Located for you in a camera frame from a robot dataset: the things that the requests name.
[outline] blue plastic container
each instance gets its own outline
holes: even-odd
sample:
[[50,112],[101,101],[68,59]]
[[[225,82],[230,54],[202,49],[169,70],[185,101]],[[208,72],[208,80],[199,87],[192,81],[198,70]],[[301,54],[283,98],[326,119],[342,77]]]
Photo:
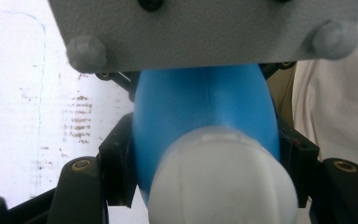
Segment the blue plastic container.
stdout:
[[243,132],[279,159],[274,108],[257,64],[143,71],[133,137],[138,183],[146,204],[169,145],[185,133],[211,125]]

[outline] white plastic cap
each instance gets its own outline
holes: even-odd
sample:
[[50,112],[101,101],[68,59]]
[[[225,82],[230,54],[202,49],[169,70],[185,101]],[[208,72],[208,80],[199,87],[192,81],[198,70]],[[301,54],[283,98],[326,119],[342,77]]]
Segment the white plastic cap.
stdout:
[[254,139],[214,126],[170,146],[148,202],[151,224],[290,224],[296,209],[283,167]]

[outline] black screw head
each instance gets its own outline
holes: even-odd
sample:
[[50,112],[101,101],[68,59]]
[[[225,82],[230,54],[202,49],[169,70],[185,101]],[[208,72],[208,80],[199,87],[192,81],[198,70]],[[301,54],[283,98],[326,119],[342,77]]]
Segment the black screw head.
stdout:
[[138,0],[139,5],[149,12],[153,12],[161,8],[164,0]]

